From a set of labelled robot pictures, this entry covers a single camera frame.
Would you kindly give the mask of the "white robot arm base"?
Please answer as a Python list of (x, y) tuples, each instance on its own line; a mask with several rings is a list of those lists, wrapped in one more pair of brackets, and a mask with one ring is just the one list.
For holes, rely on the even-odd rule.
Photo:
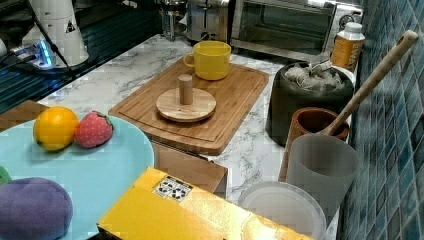
[(77, 24), (72, 0), (26, 0), (34, 26), (13, 55), (41, 72), (77, 72), (93, 64), (98, 52), (88, 47)]

